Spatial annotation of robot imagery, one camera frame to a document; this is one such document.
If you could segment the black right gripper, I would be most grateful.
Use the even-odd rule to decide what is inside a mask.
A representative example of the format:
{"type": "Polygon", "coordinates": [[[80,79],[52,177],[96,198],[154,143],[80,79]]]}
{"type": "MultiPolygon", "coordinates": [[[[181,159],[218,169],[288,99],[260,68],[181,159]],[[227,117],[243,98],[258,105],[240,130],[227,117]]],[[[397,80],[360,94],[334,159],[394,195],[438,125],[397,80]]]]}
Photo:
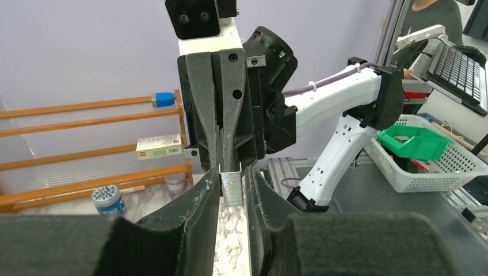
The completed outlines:
{"type": "Polygon", "coordinates": [[[283,88],[298,67],[291,47],[256,27],[242,48],[178,58],[190,144],[204,171],[252,166],[296,143],[296,108],[283,88]]]}

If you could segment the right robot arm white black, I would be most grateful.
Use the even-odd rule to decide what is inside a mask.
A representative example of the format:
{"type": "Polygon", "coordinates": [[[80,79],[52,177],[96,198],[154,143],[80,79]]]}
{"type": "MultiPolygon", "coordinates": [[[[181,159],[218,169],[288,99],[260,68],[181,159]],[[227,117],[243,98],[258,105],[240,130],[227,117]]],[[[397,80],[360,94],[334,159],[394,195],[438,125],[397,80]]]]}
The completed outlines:
{"type": "Polygon", "coordinates": [[[241,42],[235,30],[179,40],[178,70],[187,116],[193,119],[203,169],[218,168],[223,193],[229,174],[296,143],[334,115],[334,135],[311,171],[290,189],[287,201],[302,212],[328,210],[335,188],[355,156],[403,109],[402,74],[359,58],[341,72],[301,89],[284,87],[298,66],[291,47],[264,26],[241,42]]]}

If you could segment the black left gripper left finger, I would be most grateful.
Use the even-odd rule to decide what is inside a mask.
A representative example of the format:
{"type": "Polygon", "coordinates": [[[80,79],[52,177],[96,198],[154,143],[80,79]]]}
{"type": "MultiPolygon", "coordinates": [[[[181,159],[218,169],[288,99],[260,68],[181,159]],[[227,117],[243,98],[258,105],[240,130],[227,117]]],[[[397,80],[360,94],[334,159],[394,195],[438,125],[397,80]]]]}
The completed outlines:
{"type": "Polygon", "coordinates": [[[1,216],[2,275],[212,275],[217,168],[133,223],[118,215],[1,216]]]}

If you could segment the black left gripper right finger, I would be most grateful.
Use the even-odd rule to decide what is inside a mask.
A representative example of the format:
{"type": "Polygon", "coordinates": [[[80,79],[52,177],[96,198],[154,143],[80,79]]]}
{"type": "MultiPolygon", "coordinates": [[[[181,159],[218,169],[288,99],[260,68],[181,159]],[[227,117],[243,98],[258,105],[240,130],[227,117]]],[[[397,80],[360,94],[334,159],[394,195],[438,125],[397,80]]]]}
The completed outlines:
{"type": "Polygon", "coordinates": [[[460,275],[416,213],[303,213],[245,171],[251,275],[460,275]]]}

